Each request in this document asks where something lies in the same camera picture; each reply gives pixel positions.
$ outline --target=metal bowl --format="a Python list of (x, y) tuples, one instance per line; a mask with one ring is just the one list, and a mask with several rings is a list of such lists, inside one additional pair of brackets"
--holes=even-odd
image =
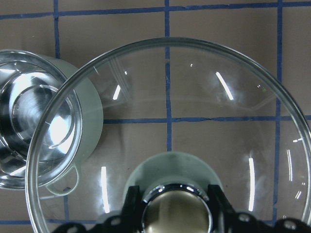
[[(20, 50), (0, 51), (0, 187), (24, 189), (27, 152), (37, 123), (66, 76), (46, 59)], [(76, 93), (66, 98), (44, 138), (45, 156), (40, 161), (41, 183), (60, 172), (69, 148), (77, 147), (82, 131), (81, 106)]]

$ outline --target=metal handle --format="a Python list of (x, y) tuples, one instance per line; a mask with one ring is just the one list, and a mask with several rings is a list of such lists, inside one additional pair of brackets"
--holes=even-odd
[(56, 181), (58, 181), (59, 179), (55, 180), (54, 182), (46, 185), (46, 188), (51, 192), (53, 193), (54, 195), (57, 195), (57, 196), (66, 196), (66, 195), (69, 195), (70, 193), (72, 193), (77, 187), (78, 187), (78, 184), (79, 184), (79, 181), (80, 181), (80, 176), (81, 176), (81, 169), (77, 167), (76, 164), (74, 164), (71, 168), (69, 168), (62, 176), (61, 178), (63, 178), (64, 176), (66, 176), (72, 169), (75, 169), (76, 173), (77, 173), (77, 181), (76, 181), (76, 184), (74, 185), (73, 188), (70, 188), (66, 191), (60, 191), (58, 190), (55, 186), (54, 186), (54, 183)]

